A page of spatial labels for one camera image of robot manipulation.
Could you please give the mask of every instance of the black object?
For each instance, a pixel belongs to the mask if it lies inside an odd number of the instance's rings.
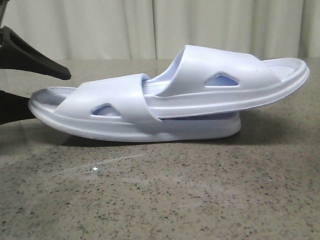
[[[0,125],[24,119],[34,119],[29,110],[29,98],[0,90]]]
[[[0,0],[0,27],[8,1]],[[71,78],[68,68],[35,50],[7,26],[0,28],[0,69],[29,71],[62,80]],[[35,116],[29,110],[28,102],[27,97],[0,90],[0,125],[34,119]]]
[[[0,69],[16,69],[68,80],[68,68],[50,60],[22,40],[9,27],[0,29]]]

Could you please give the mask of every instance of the speckled countertop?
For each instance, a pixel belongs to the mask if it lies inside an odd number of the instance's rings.
[[[65,60],[72,79],[0,70],[21,96],[169,60]],[[297,92],[218,140],[95,141],[37,119],[0,126],[0,239],[320,239],[320,58]]]

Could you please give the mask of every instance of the white curtain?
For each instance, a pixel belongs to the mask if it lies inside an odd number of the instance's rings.
[[[3,25],[59,59],[172,59],[185,44],[320,57],[320,0],[10,0]]]

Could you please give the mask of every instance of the slide sandal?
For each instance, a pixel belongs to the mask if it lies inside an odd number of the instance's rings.
[[[247,53],[186,45],[166,71],[142,86],[150,111],[166,119],[274,103],[297,90],[309,73],[297,58],[260,61]]]
[[[79,137],[118,142],[216,139],[241,128],[239,112],[160,119],[143,95],[145,74],[35,92],[29,108],[49,126]]]
[[[228,137],[239,110],[278,101],[308,78],[296,58],[260,61],[246,53],[186,45],[169,68],[35,92],[40,120],[76,136],[122,142]]]

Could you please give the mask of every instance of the white sandal pair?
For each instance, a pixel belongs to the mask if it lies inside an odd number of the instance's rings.
[[[72,135],[120,142],[215,139],[241,128],[239,112],[297,90],[309,68],[297,58],[186,45],[155,78],[134,74],[75,87],[49,87],[29,102],[33,114]]]

